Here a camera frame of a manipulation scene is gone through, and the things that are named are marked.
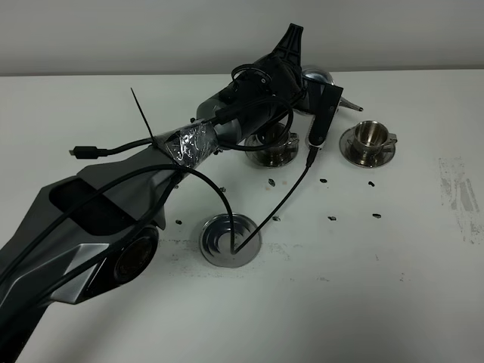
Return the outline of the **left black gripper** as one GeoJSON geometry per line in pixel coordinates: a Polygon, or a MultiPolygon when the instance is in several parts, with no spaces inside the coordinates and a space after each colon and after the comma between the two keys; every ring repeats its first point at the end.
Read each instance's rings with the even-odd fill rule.
{"type": "Polygon", "coordinates": [[[253,69],[250,80],[256,84],[250,91],[250,100],[275,95],[295,106],[303,97],[305,91],[299,73],[302,37],[303,27],[291,23],[272,51],[277,56],[264,56],[250,65],[253,69]]]}

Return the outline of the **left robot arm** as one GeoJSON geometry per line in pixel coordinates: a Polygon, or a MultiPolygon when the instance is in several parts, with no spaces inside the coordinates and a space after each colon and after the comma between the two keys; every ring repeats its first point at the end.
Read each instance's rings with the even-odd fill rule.
{"type": "Polygon", "coordinates": [[[189,125],[149,138],[133,156],[85,167],[43,187],[1,249],[1,333],[34,328],[53,302],[77,304],[136,278],[151,261],[163,207],[186,175],[220,149],[293,120],[306,90],[303,28],[234,68],[189,125]]]}

